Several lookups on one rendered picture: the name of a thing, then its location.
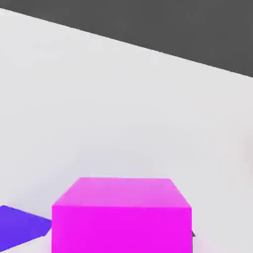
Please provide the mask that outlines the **small magenta cube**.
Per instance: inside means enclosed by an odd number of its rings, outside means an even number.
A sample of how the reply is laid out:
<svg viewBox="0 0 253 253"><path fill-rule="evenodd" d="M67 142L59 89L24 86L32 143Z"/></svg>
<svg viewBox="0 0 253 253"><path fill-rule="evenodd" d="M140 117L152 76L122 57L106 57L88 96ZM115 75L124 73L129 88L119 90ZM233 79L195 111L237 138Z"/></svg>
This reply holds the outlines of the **small magenta cube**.
<svg viewBox="0 0 253 253"><path fill-rule="evenodd" d="M170 179L82 177L51 235L51 253L192 253L192 208Z"/></svg>

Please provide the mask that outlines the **small purple cube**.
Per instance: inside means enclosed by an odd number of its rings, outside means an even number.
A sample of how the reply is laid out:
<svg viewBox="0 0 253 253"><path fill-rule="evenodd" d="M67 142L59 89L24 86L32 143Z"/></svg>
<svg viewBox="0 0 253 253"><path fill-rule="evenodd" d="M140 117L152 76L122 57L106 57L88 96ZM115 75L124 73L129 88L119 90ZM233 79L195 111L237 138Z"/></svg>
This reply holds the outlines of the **small purple cube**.
<svg viewBox="0 0 253 253"><path fill-rule="evenodd" d="M50 229L50 219L0 206L0 252L45 236Z"/></svg>

